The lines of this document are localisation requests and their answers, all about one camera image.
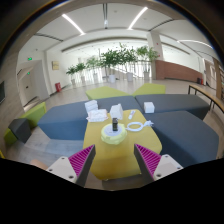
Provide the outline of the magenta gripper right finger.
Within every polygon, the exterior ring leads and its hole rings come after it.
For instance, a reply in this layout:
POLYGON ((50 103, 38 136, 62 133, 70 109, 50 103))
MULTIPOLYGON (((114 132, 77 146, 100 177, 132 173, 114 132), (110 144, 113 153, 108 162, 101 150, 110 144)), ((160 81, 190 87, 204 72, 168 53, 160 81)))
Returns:
POLYGON ((145 182, 159 180, 182 169, 182 166, 170 155, 157 154, 139 144, 134 145, 134 155, 145 182))

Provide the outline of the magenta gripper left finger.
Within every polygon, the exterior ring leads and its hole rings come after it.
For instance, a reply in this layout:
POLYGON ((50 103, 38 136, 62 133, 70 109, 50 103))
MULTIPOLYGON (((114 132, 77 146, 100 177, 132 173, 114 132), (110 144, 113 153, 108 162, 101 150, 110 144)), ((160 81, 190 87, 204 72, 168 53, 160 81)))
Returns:
POLYGON ((84 187, 95 154, 95 146, 88 146, 70 157, 60 157, 47 171, 84 187))

